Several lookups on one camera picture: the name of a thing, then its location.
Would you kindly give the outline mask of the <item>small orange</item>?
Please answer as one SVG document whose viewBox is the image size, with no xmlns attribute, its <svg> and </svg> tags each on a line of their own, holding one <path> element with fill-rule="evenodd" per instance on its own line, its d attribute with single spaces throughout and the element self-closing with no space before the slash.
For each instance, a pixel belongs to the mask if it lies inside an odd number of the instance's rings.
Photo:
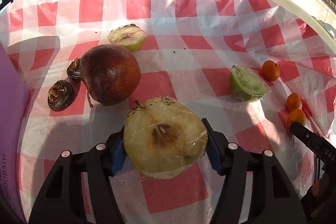
<svg viewBox="0 0 336 224">
<path fill-rule="evenodd" d="M 261 73 L 268 81 L 276 81 L 281 74 L 280 67 L 272 60 L 267 60 L 261 68 Z"/>
</svg>

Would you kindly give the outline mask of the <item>green fruit half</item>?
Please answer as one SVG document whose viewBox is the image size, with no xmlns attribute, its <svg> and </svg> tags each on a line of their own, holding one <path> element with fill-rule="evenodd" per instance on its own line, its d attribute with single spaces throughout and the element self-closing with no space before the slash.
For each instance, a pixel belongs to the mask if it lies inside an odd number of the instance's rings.
<svg viewBox="0 0 336 224">
<path fill-rule="evenodd" d="M 269 92 L 267 85 L 250 68 L 234 65 L 230 74 L 232 95 L 243 102 L 255 102 Z"/>
</svg>

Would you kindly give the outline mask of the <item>dark water chestnut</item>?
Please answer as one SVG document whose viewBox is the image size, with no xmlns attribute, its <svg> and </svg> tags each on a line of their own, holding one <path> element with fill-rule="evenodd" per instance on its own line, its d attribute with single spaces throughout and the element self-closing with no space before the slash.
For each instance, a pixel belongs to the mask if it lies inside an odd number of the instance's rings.
<svg viewBox="0 0 336 224">
<path fill-rule="evenodd" d="M 75 90 L 69 82 L 58 80 L 50 87 L 47 95 L 49 108 L 53 111 L 63 111 L 74 101 Z"/>
<path fill-rule="evenodd" d="M 80 76 L 80 59 L 76 58 L 67 68 L 67 76 L 73 80 L 81 80 Z"/>
</svg>

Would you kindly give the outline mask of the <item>cut pear half with seeds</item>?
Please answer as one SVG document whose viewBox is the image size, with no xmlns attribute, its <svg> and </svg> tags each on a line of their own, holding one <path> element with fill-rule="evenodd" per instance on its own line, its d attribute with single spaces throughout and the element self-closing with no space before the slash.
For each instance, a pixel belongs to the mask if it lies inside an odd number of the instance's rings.
<svg viewBox="0 0 336 224">
<path fill-rule="evenodd" d="M 134 167 L 147 177 L 180 175 L 205 153 L 201 119 L 171 97 L 135 101 L 123 128 L 123 145 Z"/>
</svg>

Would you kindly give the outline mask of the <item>purple storage box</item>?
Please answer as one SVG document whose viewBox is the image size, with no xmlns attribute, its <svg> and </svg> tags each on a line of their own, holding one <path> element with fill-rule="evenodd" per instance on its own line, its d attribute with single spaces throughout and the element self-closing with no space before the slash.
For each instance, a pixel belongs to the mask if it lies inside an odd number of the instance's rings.
<svg viewBox="0 0 336 224">
<path fill-rule="evenodd" d="M 25 223 L 17 184 L 17 145 L 28 90 L 1 46 L 1 198 L 16 223 Z"/>
</svg>

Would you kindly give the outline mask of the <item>dark red whole apple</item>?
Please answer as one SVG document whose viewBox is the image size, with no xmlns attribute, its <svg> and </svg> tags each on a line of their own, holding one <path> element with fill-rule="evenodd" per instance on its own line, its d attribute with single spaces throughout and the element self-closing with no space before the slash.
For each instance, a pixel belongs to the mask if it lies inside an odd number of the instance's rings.
<svg viewBox="0 0 336 224">
<path fill-rule="evenodd" d="M 79 62 L 80 77 L 93 100 L 103 106 L 126 100 L 137 88 L 141 71 L 130 51 L 102 44 L 86 51 Z"/>
</svg>

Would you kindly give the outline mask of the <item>red white checkered tablecloth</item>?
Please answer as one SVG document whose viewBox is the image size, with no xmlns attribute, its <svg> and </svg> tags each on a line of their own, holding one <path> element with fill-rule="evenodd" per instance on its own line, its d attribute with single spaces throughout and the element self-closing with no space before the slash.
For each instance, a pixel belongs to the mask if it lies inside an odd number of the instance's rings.
<svg viewBox="0 0 336 224">
<path fill-rule="evenodd" d="M 120 104 L 104 107 L 77 83 L 73 104 L 51 111 L 47 92 L 111 30 L 133 23 L 148 37 L 134 53 L 141 80 Z M 335 53 L 307 23 L 271 0 L 15 0 L 1 12 L 1 42 L 30 93 L 17 148 L 17 184 L 28 219 L 60 153 L 90 150 L 120 130 L 135 101 L 169 96 L 242 148 L 273 151 L 299 196 L 314 181 L 314 156 L 286 126 L 287 96 L 303 99 L 307 126 L 335 134 Z M 272 60 L 280 77 L 268 81 Z M 255 71 L 269 92 L 236 99 L 234 65 Z"/>
</svg>

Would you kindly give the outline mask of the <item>cut apple half small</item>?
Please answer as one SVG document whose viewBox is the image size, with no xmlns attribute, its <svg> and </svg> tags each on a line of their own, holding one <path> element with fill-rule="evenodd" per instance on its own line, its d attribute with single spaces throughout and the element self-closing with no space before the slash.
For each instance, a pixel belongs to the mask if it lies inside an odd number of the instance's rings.
<svg viewBox="0 0 336 224">
<path fill-rule="evenodd" d="M 112 30 L 108 35 L 108 40 L 113 45 L 121 46 L 130 52 L 135 52 L 142 47 L 147 37 L 147 33 L 138 26 L 128 24 Z"/>
</svg>

